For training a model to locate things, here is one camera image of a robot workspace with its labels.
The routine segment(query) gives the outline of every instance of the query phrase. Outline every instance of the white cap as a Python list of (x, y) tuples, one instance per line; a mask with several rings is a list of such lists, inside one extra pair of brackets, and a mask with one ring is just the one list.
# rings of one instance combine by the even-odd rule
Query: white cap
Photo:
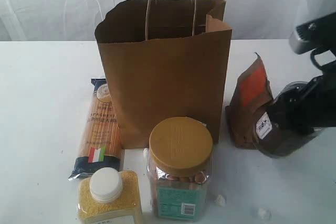
[(116, 169), (105, 167), (96, 171), (90, 179), (90, 192), (96, 201), (108, 203), (122, 192), (122, 179)]

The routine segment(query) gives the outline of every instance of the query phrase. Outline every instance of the small white debris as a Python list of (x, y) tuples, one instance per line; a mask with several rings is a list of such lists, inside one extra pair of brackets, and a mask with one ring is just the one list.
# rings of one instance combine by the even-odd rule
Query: small white debris
[(271, 211), (266, 208), (258, 208), (258, 216), (261, 220), (270, 220), (271, 219)]
[(226, 200), (222, 195), (218, 194), (217, 198), (215, 199), (215, 204), (220, 207), (224, 207), (226, 204)]
[(148, 158), (148, 148), (143, 149), (143, 158), (147, 160)]

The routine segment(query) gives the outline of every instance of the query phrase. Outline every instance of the paper bag handle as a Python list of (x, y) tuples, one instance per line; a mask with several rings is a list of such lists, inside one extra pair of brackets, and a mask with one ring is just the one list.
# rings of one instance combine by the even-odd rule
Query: paper bag handle
[[(195, 0), (194, 4), (194, 19), (193, 19), (193, 32), (192, 36), (195, 35), (195, 25), (196, 25), (196, 13), (197, 13), (197, 0)], [(149, 20), (149, 12), (151, 9), (151, 0), (148, 0), (147, 2), (147, 11), (146, 11), (146, 21), (145, 21), (145, 40), (148, 40), (148, 20)]]

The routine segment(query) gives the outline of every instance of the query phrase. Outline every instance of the spaghetti package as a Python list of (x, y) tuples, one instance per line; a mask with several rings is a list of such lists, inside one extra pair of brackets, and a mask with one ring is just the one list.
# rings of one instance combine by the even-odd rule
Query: spaghetti package
[(95, 89), (69, 180), (89, 177), (103, 167), (120, 167), (120, 132), (106, 79), (91, 79), (91, 83)]

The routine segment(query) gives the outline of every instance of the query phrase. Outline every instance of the gold lid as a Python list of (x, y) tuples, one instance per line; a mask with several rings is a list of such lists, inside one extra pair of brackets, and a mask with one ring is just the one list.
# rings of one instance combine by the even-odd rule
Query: gold lid
[(193, 176), (205, 168), (213, 141), (208, 129), (191, 118), (168, 118), (160, 122), (149, 138), (156, 166), (173, 176)]

